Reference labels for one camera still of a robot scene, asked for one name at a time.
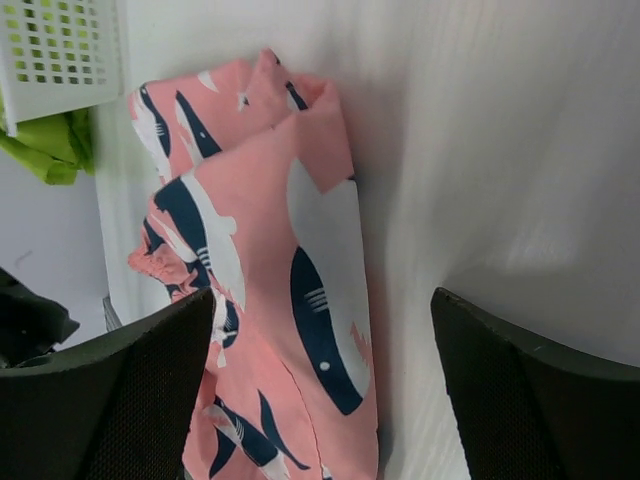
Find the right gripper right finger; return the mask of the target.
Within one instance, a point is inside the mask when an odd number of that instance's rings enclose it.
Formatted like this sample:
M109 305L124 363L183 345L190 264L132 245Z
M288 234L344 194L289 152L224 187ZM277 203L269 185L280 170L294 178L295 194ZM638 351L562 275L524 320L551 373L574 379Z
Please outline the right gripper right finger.
M439 287L436 345L473 479L636 479L639 370Z

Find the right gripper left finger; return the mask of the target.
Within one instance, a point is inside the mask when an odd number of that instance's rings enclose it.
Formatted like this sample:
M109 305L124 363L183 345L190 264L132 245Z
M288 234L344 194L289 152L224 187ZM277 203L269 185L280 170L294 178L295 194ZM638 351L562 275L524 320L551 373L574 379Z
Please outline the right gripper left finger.
M203 289L2 370L2 478L181 478L214 306Z

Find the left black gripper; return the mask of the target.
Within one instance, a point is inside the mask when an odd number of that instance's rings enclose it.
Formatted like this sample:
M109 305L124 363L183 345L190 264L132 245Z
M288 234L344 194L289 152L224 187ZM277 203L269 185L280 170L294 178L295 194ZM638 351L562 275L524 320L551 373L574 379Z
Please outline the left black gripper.
M58 302L37 295L1 269L1 368L54 351L80 324Z

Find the pink shark print shorts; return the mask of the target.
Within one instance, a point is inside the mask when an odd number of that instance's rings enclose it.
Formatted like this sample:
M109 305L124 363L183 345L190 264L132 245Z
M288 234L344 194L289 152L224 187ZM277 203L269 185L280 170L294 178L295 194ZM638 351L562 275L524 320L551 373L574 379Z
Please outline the pink shark print shorts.
M376 478L358 191L335 84L267 49L128 102L162 183L129 265L172 301L215 297L187 472Z

